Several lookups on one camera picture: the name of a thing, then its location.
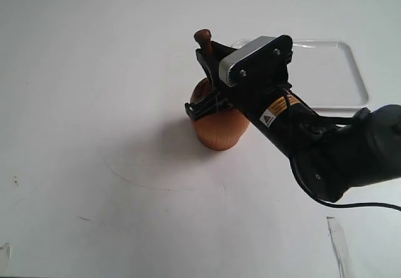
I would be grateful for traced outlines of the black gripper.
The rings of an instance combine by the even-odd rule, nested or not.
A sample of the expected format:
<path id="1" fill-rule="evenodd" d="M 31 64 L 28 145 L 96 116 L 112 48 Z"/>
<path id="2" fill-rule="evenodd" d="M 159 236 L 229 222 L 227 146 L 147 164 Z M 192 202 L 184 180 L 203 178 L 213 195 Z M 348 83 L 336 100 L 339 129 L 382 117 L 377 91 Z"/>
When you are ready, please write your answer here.
<path id="1" fill-rule="evenodd" d="M 192 121 L 231 109 L 231 103 L 263 135 L 273 143 L 312 143 L 316 134 L 311 129 L 310 118 L 316 113 L 292 91 L 288 82 L 267 87 L 236 87 L 228 73 L 219 76 L 220 62 L 237 51 L 237 48 L 212 41 L 213 58 L 198 57 L 212 87 L 221 93 L 211 93 L 192 103 L 185 103 L 185 111 Z"/>

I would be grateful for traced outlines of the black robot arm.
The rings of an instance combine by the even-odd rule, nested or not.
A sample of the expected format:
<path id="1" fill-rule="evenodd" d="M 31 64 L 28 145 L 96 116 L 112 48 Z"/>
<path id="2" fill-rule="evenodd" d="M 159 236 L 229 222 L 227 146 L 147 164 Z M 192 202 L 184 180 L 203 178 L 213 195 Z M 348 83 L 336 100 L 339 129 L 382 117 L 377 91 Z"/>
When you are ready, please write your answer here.
<path id="1" fill-rule="evenodd" d="M 239 49 L 213 41 L 208 29 L 194 39 L 211 91 L 185 104 L 191 120 L 239 111 L 289 159 L 298 185 L 328 207 L 338 208 L 350 188 L 399 178 L 399 105 L 322 116 L 291 89 L 290 36 L 261 36 Z"/>

